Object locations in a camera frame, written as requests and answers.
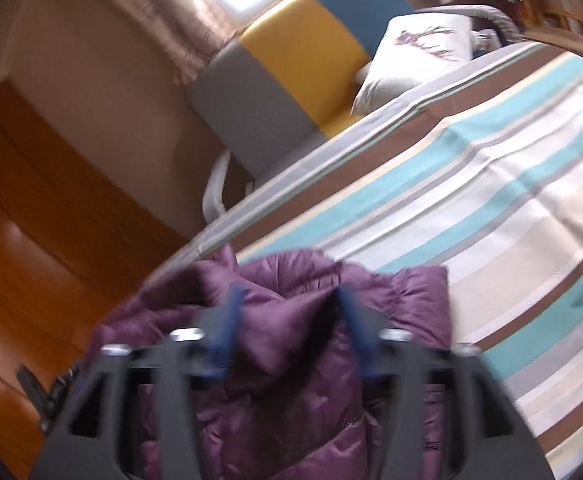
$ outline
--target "color block chair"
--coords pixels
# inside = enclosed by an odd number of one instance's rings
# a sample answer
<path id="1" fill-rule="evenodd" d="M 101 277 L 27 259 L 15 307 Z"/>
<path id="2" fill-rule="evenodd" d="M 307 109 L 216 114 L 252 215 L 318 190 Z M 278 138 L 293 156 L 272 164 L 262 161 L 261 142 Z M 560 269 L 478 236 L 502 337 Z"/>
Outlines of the color block chair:
<path id="1" fill-rule="evenodd" d="M 416 12 L 434 11 L 488 18 L 505 43 L 520 41 L 492 7 Z M 230 153 L 258 187 L 361 119 L 350 116 L 351 80 L 375 55 L 389 20 L 411 12 L 406 0 L 284 0 L 223 49 L 187 91 L 228 147 L 203 200 L 207 222 L 224 212 Z"/>

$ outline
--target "brown stripe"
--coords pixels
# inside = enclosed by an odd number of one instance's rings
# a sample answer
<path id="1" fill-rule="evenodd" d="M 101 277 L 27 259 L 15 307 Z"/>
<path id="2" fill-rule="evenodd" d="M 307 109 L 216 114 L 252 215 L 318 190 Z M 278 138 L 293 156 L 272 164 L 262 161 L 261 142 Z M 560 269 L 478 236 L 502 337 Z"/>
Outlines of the brown stripe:
<path id="1" fill-rule="evenodd" d="M 556 285 L 549 294 L 541 298 L 533 307 L 529 308 L 520 314 L 520 316 L 518 316 L 516 319 L 510 321 L 504 327 L 496 330 L 494 333 L 491 333 L 476 344 L 484 352 L 493 346 L 496 346 L 501 341 L 504 341 L 510 335 L 518 332 L 518 330 L 520 330 L 522 327 L 532 322 L 540 314 L 545 312 L 545 310 L 547 310 L 550 305 L 552 305 L 558 298 L 566 293 L 566 291 L 568 291 L 569 288 L 571 288 L 582 275 L 583 260 L 574 267 L 574 270 L 572 270 L 562 282 L 558 283 L 558 285 Z"/>
<path id="2" fill-rule="evenodd" d="M 392 160 L 422 140 L 443 118 L 459 114 L 494 98 L 562 53 L 563 51 L 559 48 L 542 48 L 513 65 L 475 82 L 468 88 L 428 105 L 387 137 L 345 162 L 344 165 L 236 235 L 232 240 L 234 250 L 244 249 L 299 214 L 350 186 L 370 171 Z"/>
<path id="3" fill-rule="evenodd" d="M 545 453 L 572 436 L 583 425 L 583 402 L 572 410 L 565 418 L 538 436 L 538 443 Z"/>

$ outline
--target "turquoise stripe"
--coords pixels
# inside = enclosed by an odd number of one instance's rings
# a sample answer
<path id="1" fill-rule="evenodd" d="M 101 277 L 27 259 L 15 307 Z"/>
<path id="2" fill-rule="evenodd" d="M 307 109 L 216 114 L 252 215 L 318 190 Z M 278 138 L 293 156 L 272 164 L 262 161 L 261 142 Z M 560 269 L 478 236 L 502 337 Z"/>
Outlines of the turquoise stripe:
<path id="1" fill-rule="evenodd" d="M 583 275 L 532 322 L 487 350 L 497 378 L 510 377 L 558 343 L 583 320 Z"/>
<path id="2" fill-rule="evenodd" d="M 540 180 L 551 177 L 570 162 L 583 156 L 583 129 L 572 142 L 554 153 L 542 164 L 524 171 L 517 178 L 503 186 L 485 205 L 462 221 L 431 238 L 423 245 L 380 267 L 381 272 L 396 272 L 403 267 L 413 267 L 427 263 L 454 245 L 462 242 L 498 215 L 504 213 L 519 197 L 529 192 Z"/>
<path id="3" fill-rule="evenodd" d="M 540 107 L 582 73 L 583 58 L 571 57 L 503 103 L 446 128 L 422 152 L 252 254 L 246 261 L 318 244 L 444 168 L 458 158 L 470 142 L 497 134 L 511 122 Z"/>

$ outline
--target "bed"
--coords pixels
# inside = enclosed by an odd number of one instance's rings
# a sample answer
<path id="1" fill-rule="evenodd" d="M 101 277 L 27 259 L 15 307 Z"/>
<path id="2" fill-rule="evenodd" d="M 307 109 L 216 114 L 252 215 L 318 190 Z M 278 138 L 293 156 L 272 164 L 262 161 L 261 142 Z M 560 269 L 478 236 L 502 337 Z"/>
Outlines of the bed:
<path id="1" fill-rule="evenodd" d="M 403 94 L 258 189 L 149 278 L 230 243 L 449 269 L 557 479 L 583 462 L 583 58 L 512 44 Z"/>

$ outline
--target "beige wall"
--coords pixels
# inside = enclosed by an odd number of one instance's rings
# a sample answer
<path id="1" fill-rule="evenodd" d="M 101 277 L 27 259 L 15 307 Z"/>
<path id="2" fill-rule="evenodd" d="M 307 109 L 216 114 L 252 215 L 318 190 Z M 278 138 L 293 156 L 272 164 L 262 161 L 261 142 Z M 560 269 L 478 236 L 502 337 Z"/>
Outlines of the beige wall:
<path id="1" fill-rule="evenodd" d="M 409 0 L 414 7 L 428 0 Z M 222 150 L 160 48 L 108 0 L 2 0 L 0 80 L 113 183 L 192 236 Z"/>

